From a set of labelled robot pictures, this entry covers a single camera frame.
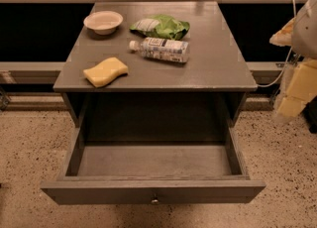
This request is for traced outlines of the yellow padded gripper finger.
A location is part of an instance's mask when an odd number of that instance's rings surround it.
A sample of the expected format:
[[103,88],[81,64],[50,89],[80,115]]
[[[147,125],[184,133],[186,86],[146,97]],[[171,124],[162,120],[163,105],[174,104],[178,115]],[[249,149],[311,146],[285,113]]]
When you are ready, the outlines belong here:
[[278,32],[273,34],[269,39],[269,42],[272,45],[285,47],[291,46],[292,40],[292,33],[293,33],[293,26],[294,26],[295,19],[292,18],[289,20]]
[[282,98],[275,108],[284,118],[295,118],[317,96],[317,59],[306,58],[298,64]]

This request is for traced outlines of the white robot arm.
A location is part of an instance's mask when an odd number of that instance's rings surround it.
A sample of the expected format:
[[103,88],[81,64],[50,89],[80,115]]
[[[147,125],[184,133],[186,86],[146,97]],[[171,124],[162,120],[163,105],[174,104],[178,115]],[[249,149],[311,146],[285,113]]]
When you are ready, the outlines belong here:
[[274,104],[277,117],[292,119],[317,97],[317,0],[308,0],[269,42],[279,47],[289,46],[304,57],[283,77]]

